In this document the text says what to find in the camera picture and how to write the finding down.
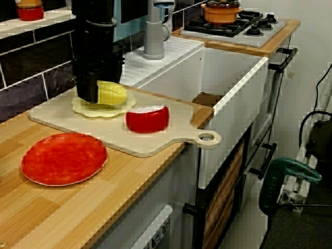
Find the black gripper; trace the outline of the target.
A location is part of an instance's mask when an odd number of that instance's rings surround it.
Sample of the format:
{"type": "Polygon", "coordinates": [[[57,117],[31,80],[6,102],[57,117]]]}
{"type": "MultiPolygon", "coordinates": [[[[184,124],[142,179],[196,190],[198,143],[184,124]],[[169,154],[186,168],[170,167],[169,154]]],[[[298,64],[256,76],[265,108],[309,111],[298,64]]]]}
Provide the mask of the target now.
{"type": "Polygon", "coordinates": [[[116,44],[113,52],[107,59],[97,59],[90,63],[83,59],[73,59],[73,81],[76,84],[78,96],[89,102],[98,101],[97,79],[103,81],[120,82],[122,66],[124,65],[123,52],[125,46],[116,44]]]}

